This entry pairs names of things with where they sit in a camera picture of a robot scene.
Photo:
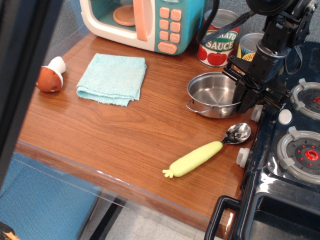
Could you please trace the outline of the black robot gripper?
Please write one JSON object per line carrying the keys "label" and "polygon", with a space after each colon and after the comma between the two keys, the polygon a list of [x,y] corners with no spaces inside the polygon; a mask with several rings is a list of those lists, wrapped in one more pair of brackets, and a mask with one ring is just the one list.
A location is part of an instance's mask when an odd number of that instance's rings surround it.
{"label": "black robot gripper", "polygon": [[281,110],[284,101],[292,93],[279,79],[279,72],[291,49],[286,47],[276,51],[265,47],[260,40],[252,61],[246,61],[232,55],[222,73],[235,81],[232,103],[240,103],[240,114],[246,113],[257,102],[265,103]]}

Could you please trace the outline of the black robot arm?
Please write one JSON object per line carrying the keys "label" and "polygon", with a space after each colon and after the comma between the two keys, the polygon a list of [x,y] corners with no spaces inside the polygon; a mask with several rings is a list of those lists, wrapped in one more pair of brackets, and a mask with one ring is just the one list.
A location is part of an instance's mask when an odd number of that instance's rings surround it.
{"label": "black robot arm", "polygon": [[287,71],[286,59],[292,50],[300,51],[310,33],[310,22],[318,7],[316,0],[248,0],[252,14],[266,16],[263,37],[252,61],[231,55],[223,74],[235,81],[233,103],[244,114],[256,102],[281,109],[292,93],[279,78]]}

